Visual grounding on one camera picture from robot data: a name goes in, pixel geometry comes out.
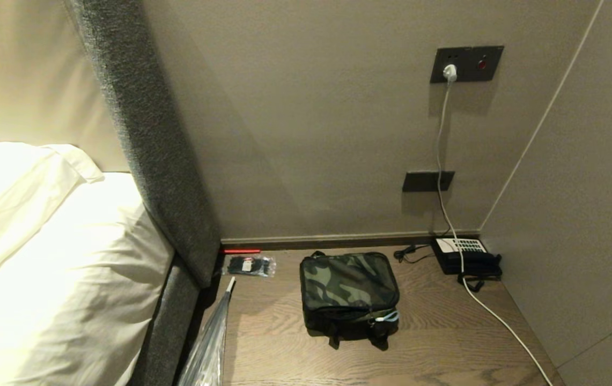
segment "white plug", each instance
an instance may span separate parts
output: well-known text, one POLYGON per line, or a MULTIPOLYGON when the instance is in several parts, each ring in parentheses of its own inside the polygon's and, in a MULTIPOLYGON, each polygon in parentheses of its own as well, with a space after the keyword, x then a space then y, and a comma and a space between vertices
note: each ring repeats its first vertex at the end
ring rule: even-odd
POLYGON ((448 80, 450 83, 452 81, 456 81, 456 78, 458 78, 458 76, 456 75, 456 66, 453 64, 449 64, 448 66, 446 66, 444 68, 443 74, 446 80, 448 80))

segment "wall outlet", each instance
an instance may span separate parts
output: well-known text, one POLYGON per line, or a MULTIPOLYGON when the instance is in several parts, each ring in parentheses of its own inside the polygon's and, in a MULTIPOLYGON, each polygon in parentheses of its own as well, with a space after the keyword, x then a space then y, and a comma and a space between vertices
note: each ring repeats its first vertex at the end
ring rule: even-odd
POLYGON ((449 64, 456 66, 456 81, 488 81, 497 72, 504 46, 440 48, 435 55, 430 83, 445 83, 442 74, 449 64))
MULTIPOLYGON (((448 190, 453 180, 454 171, 442 171, 440 188, 448 190)), ((439 172, 407 172, 403 180, 402 191, 437 191, 437 177, 439 172)))

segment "wood grain surface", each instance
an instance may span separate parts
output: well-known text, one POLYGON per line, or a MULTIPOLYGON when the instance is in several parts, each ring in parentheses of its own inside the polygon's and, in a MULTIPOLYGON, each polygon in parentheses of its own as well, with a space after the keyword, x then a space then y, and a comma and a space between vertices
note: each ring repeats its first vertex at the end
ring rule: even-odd
MULTIPOLYGON (((329 249, 328 255, 379 251, 401 289, 399 331, 381 351, 368 340, 328 345, 306 332, 299 263, 312 251, 271 251, 274 278, 237 276, 225 342, 225 386, 546 386, 521 345, 480 307, 434 257, 399 264, 401 247, 329 249)), ((419 250, 411 257, 425 254, 419 250)), ((230 277, 220 281, 222 291, 230 277)), ((563 381, 504 286, 485 284, 480 300, 520 335, 557 386, 563 381)), ((204 318, 208 318, 212 307, 204 318)))

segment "baseboard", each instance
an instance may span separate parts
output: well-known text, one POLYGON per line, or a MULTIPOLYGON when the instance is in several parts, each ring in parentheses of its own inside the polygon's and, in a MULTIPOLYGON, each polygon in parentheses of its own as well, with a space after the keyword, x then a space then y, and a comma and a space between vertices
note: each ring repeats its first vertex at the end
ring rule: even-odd
MULTIPOLYGON (((478 239, 480 231, 461 229, 457 235, 478 239)), ((255 237, 254 239, 222 239, 223 248, 262 249, 263 251, 282 251, 286 249, 331 249, 386 247, 390 245, 409 245, 428 243, 436 237, 434 232, 396 232, 385 234, 349 235, 305 235, 294 237, 255 237)))

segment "bed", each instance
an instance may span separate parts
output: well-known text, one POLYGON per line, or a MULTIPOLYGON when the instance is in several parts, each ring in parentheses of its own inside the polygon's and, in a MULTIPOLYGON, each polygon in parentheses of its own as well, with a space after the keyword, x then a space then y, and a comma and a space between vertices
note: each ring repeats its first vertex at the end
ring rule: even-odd
POLYGON ((174 254, 131 174, 0 143, 0 384, 171 384, 199 287, 174 254))

